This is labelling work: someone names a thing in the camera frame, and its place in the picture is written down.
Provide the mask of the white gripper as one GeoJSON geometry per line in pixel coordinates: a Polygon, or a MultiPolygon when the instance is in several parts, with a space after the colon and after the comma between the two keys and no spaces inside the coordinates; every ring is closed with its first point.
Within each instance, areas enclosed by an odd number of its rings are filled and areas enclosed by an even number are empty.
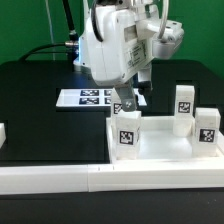
{"type": "MultiPolygon", "coordinates": [[[[149,14],[145,7],[119,9],[96,6],[86,22],[87,46],[92,77],[99,86],[126,83],[138,72],[138,91],[150,95],[152,87],[151,35],[145,31],[149,14]]],[[[136,110],[130,84],[115,88],[125,112],[136,110]]]]}

